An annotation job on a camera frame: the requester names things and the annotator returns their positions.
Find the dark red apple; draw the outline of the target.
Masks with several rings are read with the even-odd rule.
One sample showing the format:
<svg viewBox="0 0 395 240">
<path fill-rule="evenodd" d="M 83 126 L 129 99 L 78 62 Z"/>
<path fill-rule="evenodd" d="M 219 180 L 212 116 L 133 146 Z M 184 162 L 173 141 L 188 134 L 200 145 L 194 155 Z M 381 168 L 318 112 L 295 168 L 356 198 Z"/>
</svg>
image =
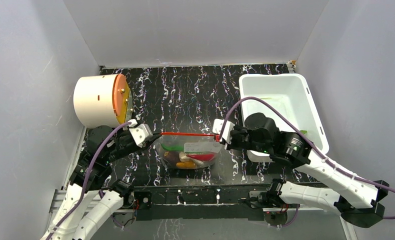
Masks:
<svg viewBox="0 0 395 240">
<path fill-rule="evenodd" d="M 178 151 L 165 151 L 162 158 L 168 165 L 174 167 L 177 163 L 180 162 L 180 156 Z"/>
</svg>

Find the clear zip top bag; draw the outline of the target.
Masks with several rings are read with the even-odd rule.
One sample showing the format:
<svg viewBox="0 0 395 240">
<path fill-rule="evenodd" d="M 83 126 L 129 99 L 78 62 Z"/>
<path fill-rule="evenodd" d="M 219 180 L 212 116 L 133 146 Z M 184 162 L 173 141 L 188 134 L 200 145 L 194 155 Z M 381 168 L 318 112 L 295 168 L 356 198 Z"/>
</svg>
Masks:
<svg viewBox="0 0 395 240">
<path fill-rule="evenodd" d="M 166 151 L 161 147 L 161 144 L 183 146 L 183 151 L 180 152 L 184 152 L 185 154 L 213 153 L 215 154 L 215 158 L 212 161 L 203 162 L 203 165 L 197 166 L 196 169 L 179 169 L 176 166 L 168 165 L 163 160 L 163 155 Z M 177 170 L 197 170 L 209 167 L 215 163 L 222 148 L 222 145 L 215 141 L 215 136 L 213 134 L 184 132 L 164 132 L 162 133 L 162 137 L 154 142 L 154 145 L 164 166 L 168 169 Z"/>
</svg>

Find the garlic bulb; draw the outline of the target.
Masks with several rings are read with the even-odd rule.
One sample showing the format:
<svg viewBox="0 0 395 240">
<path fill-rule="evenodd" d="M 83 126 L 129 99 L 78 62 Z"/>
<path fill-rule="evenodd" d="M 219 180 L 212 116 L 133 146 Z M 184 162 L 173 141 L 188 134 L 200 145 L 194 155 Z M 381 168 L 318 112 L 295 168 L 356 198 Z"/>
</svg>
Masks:
<svg viewBox="0 0 395 240">
<path fill-rule="evenodd" d="M 187 156 L 187 154 L 185 154 L 184 152 L 180 152 L 179 153 L 179 159 L 182 163 L 186 163 L 186 162 L 193 162 L 195 165 L 197 166 L 203 166 L 204 162 L 197 160 L 195 158 L 189 157 Z"/>
</svg>

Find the red chili pepper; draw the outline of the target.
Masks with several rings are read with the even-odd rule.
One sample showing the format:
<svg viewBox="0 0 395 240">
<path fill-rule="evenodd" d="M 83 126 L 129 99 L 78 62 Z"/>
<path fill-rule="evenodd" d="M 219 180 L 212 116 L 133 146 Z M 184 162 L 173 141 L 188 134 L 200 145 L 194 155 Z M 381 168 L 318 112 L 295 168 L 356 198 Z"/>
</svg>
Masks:
<svg viewBox="0 0 395 240">
<path fill-rule="evenodd" d="M 214 153 L 207 153 L 207 154 L 187 154 L 188 158 L 193 160 L 201 161 L 201 162 L 210 162 L 212 161 L 216 155 Z"/>
</svg>

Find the orange fruit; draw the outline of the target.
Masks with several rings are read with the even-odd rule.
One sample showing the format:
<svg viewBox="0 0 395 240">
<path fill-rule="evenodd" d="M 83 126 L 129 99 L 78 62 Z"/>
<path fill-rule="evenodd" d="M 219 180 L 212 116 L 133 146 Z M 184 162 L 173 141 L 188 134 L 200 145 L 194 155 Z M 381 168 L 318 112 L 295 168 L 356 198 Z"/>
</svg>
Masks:
<svg viewBox="0 0 395 240">
<path fill-rule="evenodd" d="M 176 167 L 178 169 L 196 169 L 197 165 L 193 161 L 177 162 Z"/>
</svg>

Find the green chili pepper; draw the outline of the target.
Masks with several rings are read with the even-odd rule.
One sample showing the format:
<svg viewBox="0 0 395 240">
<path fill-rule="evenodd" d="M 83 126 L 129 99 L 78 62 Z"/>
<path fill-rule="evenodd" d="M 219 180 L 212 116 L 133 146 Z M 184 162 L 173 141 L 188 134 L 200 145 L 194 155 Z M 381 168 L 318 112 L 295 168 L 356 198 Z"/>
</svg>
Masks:
<svg viewBox="0 0 395 240">
<path fill-rule="evenodd" d="M 167 145 L 167 144 L 162 144 L 162 143 L 160 145 L 165 151 L 169 151 L 169 152 L 183 152 L 184 151 L 184 147 L 182 145 Z"/>
</svg>

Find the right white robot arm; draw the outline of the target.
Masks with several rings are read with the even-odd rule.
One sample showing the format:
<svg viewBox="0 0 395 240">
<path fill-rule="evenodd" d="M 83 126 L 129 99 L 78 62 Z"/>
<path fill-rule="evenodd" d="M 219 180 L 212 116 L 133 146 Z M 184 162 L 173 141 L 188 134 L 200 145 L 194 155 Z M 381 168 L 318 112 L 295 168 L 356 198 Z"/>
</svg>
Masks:
<svg viewBox="0 0 395 240">
<path fill-rule="evenodd" d="M 385 219 L 385 207 L 380 201 L 388 190 L 358 181 L 358 175 L 340 170 L 340 165 L 296 132 L 281 131 L 272 118 L 263 113 L 247 117 L 244 126 L 227 122 L 221 133 L 226 149 L 254 151 L 267 154 L 274 163 L 311 175 L 325 187 L 298 185 L 274 179 L 264 193 L 251 193 L 248 204 L 256 208 L 281 205 L 306 205 L 339 215 L 360 228 L 370 228 Z"/>
</svg>

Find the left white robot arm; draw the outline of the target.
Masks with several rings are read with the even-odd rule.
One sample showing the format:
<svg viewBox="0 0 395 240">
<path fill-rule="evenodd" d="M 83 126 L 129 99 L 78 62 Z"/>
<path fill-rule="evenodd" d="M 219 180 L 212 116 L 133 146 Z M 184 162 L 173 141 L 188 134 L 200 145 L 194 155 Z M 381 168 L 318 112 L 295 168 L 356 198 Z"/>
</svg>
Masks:
<svg viewBox="0 0 395 240">
<path fill-rule="evenodd" d="M 119 179 L 104 190 L 113 172 L 111 163 L 142 153 L 161 136 L 134 119 L 115 128 L 102 125 L 90 129 L 62 203 L 42 239 L 89 240 L 116 210 L 133 206 L 132 184 Z"/>
</svg>

